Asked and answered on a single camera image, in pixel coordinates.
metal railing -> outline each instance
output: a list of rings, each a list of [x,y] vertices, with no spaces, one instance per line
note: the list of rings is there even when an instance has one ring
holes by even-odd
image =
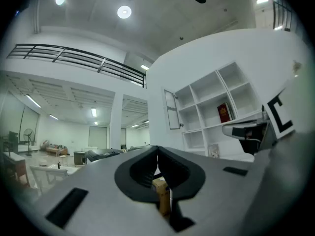
[[[146,85],[146,75],[143,72],[101,55],[65,46],[17,44],[7,58],[50,59],[52,63],[67,62],[81,68],[96,70],[97,73],[133,82],[143,88]]]
[[[297,18],[290,4],[286,0],[272,0],[274,11],[273,29],[285,31],[292,30],[292,21],[294,28],[297,28]]]

white chair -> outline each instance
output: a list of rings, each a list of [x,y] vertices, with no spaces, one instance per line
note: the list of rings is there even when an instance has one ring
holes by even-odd
[[[41,194],[47,192],[56,183],[61,182],[68,176],[67,170],[43,168],[38,166],[30,166],[34,176],[37,188]]]

small box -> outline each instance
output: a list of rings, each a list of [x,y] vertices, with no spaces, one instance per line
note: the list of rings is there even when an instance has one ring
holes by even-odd
[[[163,216],[166,216],[171,212],[170,193],[167,182],[160,178],[154,179],[152,182],[152,189],[158,193],[160,213]]]

stand fan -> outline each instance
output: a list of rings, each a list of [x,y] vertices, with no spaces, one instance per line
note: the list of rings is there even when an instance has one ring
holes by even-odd
[[[34,141],[35,133],[30,128],[27,128],[24,131],[23,137],[24,141],[28,141],[28,152],[26,153],[26,155],[31,156],[32,154],[30,153],[30,142]]]

white bookshelf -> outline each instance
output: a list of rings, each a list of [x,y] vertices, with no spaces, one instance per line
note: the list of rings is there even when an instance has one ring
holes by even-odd
[[[186,151],[198,152],[204,150],[201,130],[190,133],[184,133],[184,138]]]
[[[189,86],[176,92],[178,97],[179,109],[184,109],[186,107],[194,105],[193,97]]]
[[[242,70],[235,62],[219,69],[218,72],[229,90],[248,82]]]
[[[196,102],[207,100],[226,91],[224,84],[216,72],[208,74],[190,86],[195,95]]]
[[[182,124],[184,124],[184,131],[191,131],[201,128],[196,105],[192,105],[188,108],[180,110],[179,114],[180,120],[182,120]]]
[[[251,83],[234,62],[175,93],[185,151],[208,156],[208,146],[218,144],[220,158],[252,161],[239,140],[226,136],[222,126],[261,116],[261,104]],[[218,106],[228,103],[234,119],[221,123]]]

